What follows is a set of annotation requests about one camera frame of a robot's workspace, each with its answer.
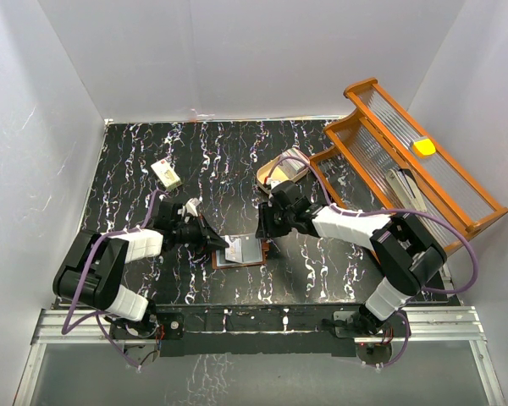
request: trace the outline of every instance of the black cable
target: black cable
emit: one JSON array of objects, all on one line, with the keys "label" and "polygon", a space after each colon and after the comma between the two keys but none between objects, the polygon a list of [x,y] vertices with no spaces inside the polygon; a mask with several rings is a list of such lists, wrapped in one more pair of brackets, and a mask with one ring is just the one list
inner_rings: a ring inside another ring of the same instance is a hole
[{"label": "black cable", "polygon": [[144,359],[143,359],[143,360],[139,363],[139,365],[140,365],[140,366],[142,366],[142,365],[145,363],[145,361],[147,361],[147,360],[148,360],[148,358],[149,358],[151,355],[153,355],[153,354],[155,354],[155,353],[157,353],[157,352],[158,352],[158,350],[157,350],[157,349],[155,349],[154,351],[151,351],[149,354],[147,354],[147,355],[145,356],[145,358],[144,358]]}]

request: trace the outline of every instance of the small wooden frame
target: small wooden frame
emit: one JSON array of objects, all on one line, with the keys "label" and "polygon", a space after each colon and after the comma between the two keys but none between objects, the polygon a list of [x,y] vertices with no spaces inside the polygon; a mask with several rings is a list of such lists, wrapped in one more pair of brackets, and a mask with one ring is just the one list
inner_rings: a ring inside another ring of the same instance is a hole
[{"label": "small wooden frame", "polygon": [[[358,153],[358,148],[367,144],[370,150],[374,149],[379,156],[384,156],[386,163],[410,169],[424,199],[429,202],[429,212],[443,217],[467,239],[472,239],[508,212],[508,209],[499,204],[467,173],[376,79],[363,80],[347,87],[345,96],[356,105],[356,110],[324,129],[334,145],[311,156],[311,164],[339,206],[345,207],[342,196],[339,196],[319,169],[320,162],[337,154],[341,154],[354,167],[384,207],[400,206],[395,196],[388,193],[389,186],[380,176],[384,168],[376,168],[377,163],[366,161],[367,155]],[[420,137],[428,137],[433,142],[437,152],[432,161],[429,161],[431,158],[417,158],[406,144]],[[452,191],[444,189],[440,180],[450,186]],[[443,246],[448,254],[461,247],[457,239],[449,241],[442,234],[439,234],[439,237],[444,240]]]}]

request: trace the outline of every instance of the black and white marble surface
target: black and white marble surface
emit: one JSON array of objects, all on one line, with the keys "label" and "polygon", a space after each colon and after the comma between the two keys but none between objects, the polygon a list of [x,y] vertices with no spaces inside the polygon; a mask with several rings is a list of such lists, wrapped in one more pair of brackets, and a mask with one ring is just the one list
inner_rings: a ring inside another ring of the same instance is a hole
[{"label": "black and white marble surface", "polygon": [[[307,155],[327,149],[331,144],[323,134],[325,124],[309,120],[110,125],[82,227],[107,232],[141,223],[151,192],[163,188],[150,166],[165,158],[183,180],[169,199],[183,203],[191,197],[200,199],[204,216],[220,235],[253,233],[257,205],[267,199],[256,186],[257,169],[291,146]],[[325,171],[345,190],[349,206],[364,211],[380,207],[345,160],[332,160]],[[311,174],[299,185],[312,200],[322,200]],[[270,305],[362,302],[381,279],[366,250],[293,232],[271,241],[263,266],[213,270],[210,255],[179,247],[129,264],[123,284],[160,305]]]}]

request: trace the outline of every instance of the yellow block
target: yellow block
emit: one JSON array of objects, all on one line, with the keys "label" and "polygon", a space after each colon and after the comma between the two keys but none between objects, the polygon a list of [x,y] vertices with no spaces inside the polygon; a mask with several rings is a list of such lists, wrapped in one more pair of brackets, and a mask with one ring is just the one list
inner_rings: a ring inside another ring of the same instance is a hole
[{"label": "yellow block", "polygon": [[437,151],[429,138],[422,138],[418,141],[414,141],[412,150],[419,158],[427,158]]}]

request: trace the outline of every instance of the wooden frame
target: wooden frame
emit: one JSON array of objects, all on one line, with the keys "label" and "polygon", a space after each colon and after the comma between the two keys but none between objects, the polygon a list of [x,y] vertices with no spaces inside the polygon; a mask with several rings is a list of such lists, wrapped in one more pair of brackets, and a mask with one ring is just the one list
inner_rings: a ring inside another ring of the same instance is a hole
[{"label": "wooden frame", "polygon": [[[478,193],[485,201],[486,205],[493,209],[493,212],[486,217],[474,222],[460,207],[451,196],[439,185],[439,183],[428,173],[422,164],[411,154],[408,149],[401,144],[394,134],[376,117],[376,115],[363,103],[359,94],[366,91],[379,93],[386,102],[392,106],[401,117],[406,120],[421,136],[428,137],[434,144],[438,154],[444,159],[451,169],[453,169],[470,187]],[[328,125],[324,132],[333,141],[334,145],[328,150],[311,157],[311,164],[315,167],[317,173],[322,177],[324,185],[328,192],[335,199],[335,202],[345,207],[342,199],[336,190],[329,184],[318,168],[318,164],[336,154],[342,156],[354,167],[361,176],[367,186],[373,191],[378,200],[384,207],[394,207],[384,192],[378,187],[374,179],[365,170],[362,163],[359,162],[350,152],[349,148],[353,142],[360,126],[364,127],[380,144],[389,156],[400,166],[411,169],[416,175],[418,188],[427,197],[440,214],[448,221],[457,231],[462,233],[467,239],[472,239],[485,228],[493,224],[496,220],[504,216],[508,209],[503,207],[493,196],[491,196],[469,173],[467,173],[459,163],[440,146],[436,140],[431,137],[428,132],[421,127],[411,116],[405,111],[379,84],[375,78],[370,78],[358,82],[346,88],[345,96],[349,98],[355,105],[356,110],[348,117]],[[350,135],[342,140],[338,133],[348,130]],[[455,252],[461,247],[461,242],[455,241],[445,247],[448,254]]]}]

